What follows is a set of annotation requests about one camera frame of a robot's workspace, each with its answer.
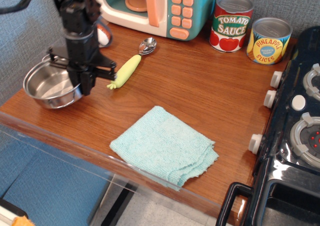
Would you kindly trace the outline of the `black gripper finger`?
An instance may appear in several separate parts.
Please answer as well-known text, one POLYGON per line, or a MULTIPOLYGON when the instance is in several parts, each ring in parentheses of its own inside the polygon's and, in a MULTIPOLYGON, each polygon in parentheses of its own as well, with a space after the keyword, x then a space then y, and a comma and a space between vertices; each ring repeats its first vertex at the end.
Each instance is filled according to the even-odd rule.
POLYGON ((80 74, 80 83, 82 94, 88 96, 96 84, 96 75, 92 72, 82 72, 80 74))
POLYGON ((73 86, 77 86, 81 83, 78 71, 72 70, 72 69, 67 69, 67 72, 68 72, 69 79, 70 79, 73 86))

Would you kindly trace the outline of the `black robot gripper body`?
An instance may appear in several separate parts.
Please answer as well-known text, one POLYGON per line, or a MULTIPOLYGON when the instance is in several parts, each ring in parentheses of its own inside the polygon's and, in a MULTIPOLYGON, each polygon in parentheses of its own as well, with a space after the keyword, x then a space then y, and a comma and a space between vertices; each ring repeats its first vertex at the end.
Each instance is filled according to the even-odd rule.
POLYGON ((96 77, 114 80, 116 63, 100 52, 97 33, 88 36, 65 36, 65 46, 53 46, 48 49, 51 58, 58 56, 66 59, 62 66, 79 72, 92 72, 96 77))

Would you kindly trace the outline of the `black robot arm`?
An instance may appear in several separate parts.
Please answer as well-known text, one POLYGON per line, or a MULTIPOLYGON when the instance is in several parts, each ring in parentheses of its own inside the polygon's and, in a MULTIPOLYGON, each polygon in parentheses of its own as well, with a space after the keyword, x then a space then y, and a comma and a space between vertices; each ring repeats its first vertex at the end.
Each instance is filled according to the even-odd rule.
POLYGON ((54 0, 62 20, 64 47, 48 50, 51 65, 64 68, 73 86, 85 96, 96 78, 116 78, 116 63, 100 52, 97 22, 101 5, 96 0, 54 0))

